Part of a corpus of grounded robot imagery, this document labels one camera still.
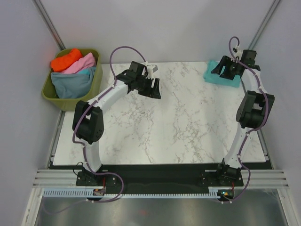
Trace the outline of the teal t shirt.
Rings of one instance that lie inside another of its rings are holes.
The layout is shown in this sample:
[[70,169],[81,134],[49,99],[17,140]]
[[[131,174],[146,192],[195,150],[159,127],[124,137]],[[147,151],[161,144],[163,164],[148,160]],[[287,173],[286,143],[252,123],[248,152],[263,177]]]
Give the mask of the teal t shirt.
[[239,88],[241,78],[239,75],[236,75],[233,80],[229,80],[226,78],[221,78],[218,74],[213,74],[211,71],[218,65],[218,62],[210,60],[207,62],[207,68],[206,71],[203,74],[203,79],[205,82],[217,84],[217,85],[223,85],[223,86],[229,86],[234,88]]

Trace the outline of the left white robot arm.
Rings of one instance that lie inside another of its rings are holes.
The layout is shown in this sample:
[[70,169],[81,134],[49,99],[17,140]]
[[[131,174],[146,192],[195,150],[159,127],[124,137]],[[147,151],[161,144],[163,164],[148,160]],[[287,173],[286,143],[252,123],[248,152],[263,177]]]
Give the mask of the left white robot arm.
[[102,162],[99,140],[104,133],[104,114],[121,98],[136,90],[139,95],[160,99],[159,78],[154,77],[157,65],[131,62],[130,67],[114,76],[114,83],[96,97],[76,104],[72,141],[83,148],[82,171],[77,174],[77,186],[100,186],[107,173],[98,171]]

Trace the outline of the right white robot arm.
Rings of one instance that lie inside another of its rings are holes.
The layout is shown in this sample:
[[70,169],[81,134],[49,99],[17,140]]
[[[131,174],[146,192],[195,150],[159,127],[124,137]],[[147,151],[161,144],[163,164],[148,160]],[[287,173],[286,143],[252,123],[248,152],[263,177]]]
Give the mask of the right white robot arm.
[[256,131],[266,124],[275,101],[274,95],[268,94],[262,84],[261,69],[255,64],[256,51],[234,47],[230,49],[230,54],[223,56],[211,72],[228,80],[238,75],[246,92],[236,113],[238,128],[230,150],[218,164],[217,170],[208,175],[207,181],[211,186],[243,185],[242,159]]

